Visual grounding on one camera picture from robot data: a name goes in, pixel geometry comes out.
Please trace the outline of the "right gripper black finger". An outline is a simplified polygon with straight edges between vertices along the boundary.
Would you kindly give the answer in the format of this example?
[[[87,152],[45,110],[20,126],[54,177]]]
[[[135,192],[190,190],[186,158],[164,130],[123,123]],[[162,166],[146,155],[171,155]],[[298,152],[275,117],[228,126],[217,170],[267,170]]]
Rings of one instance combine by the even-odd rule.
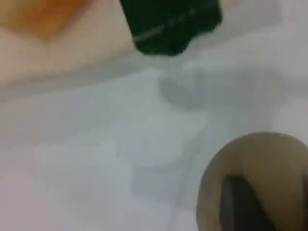
[[[220,225],[223,231],[272,231],[255,191],[242,176],[227,175],[221,186]]]

